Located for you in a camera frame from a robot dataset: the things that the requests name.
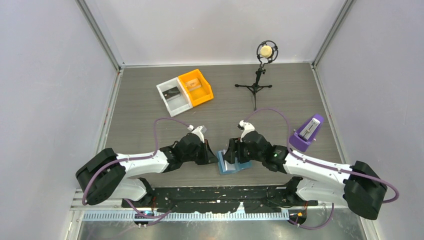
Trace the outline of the blue card holder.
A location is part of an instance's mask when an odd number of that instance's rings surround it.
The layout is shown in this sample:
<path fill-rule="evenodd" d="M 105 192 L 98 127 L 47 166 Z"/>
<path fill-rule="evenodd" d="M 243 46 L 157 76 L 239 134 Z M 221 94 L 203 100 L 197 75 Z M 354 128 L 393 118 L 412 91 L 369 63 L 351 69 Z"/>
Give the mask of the blue card holder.
<path fill-rule="evenodd" d="M 240 172 L 245 169 L 249 169 L 252 167 L 251 162 L 246 163 L 228 163 L 224 160 L 224 153 L 225 150 L 219 150 L 217 152 L 217 158 L 218 158 L 218 169 L 221 175 L 228 175 L 228 174 L 235 174 L 237 172 Z"/>

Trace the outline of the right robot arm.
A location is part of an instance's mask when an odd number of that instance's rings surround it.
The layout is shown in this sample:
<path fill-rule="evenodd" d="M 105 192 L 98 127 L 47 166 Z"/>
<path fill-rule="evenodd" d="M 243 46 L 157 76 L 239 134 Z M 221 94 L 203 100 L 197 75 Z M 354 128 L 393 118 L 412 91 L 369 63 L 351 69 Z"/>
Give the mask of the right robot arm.
<path fill-rule="evenodd" d="M 368 164 L 338 164 L 307 155 L 298 159 L 300 155 L 286 146 L 272 145 L 254 130 L 242 138 L 231 138 L 223 160 L 230 164 L 258 161 L 272 172 L 292 175 L 285 185 L 290 205 L 328 202 L 348 207 L 368 220 L 378 218 L 387 186 Z"/>

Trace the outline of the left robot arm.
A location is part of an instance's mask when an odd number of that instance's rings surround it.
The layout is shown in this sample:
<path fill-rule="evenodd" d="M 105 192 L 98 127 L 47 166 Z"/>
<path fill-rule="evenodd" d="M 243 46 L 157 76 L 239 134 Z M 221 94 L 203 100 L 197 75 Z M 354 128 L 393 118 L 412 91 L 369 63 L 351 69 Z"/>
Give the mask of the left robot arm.
<path fill-rule="evenodd" d="M 154 197 L 142 175 L 172 172 L 187 162 L 202 166 L 218 161 L 206 139 L 188 133 L 172 145 L 149 153 L 121 154 L 105 148 L 77 170 L 75 177 L 83 191 L 84 206 L 118 198 L 148 207 Z"/>

